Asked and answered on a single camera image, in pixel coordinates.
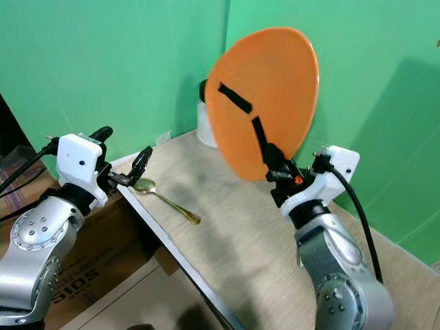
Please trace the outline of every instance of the spoon bowl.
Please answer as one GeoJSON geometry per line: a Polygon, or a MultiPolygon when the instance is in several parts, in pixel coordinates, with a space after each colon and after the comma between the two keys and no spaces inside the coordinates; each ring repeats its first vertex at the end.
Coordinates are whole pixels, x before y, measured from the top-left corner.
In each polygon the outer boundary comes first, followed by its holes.
{"type": "Polygon", "coordinates": [[[192,213],[191,211],[188,211],[185,208],[182,208],[181,206],[178,206],[176,203],[173,203],[169,199],[165,198],[161,194],[158,194],[156,191],[156,183],[152,179],[147,179],[145,177],[139,179],[133,188],[140,193],[141,195],[156,195],[158,196],[162,201],[167,203],[172,208],[176,209],[176,211],[180,212],[187,220],[191,221],[191,223],[198,225],[200,223],[200,217],[192,213]]]}

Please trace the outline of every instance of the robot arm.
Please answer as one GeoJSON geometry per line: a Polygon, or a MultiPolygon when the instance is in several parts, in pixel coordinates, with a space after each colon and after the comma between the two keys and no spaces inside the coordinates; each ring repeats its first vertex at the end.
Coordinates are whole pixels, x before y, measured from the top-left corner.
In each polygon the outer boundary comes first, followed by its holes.
{"type": "Polygon", "coordinates": [[[274,145],[265,150],[266,178],[276,182],[272,196],[297,229],[298,264],[315,288],[316,330],[387,330],[394,320],[393,301],[369,272],[354,238],[326,207],[344,186],[322,168],[334,167],[349,182],[359,154],[331,146],[315,156],[308,171],[284,159],[274,145]]]}
{"type": "Polygon", "coordinates": [[[117,184],[133,185],[152,153],[147,147],[128,175],[105,162],[104,127],[90,137],[68,134],[59,139],[56,168],[62,188],[21,215],[11,230],[8,251],[0,260],[0,329],[42,329],[61,261],[74,246],[76,233],[95,207],[102,207],[117,184]]]}

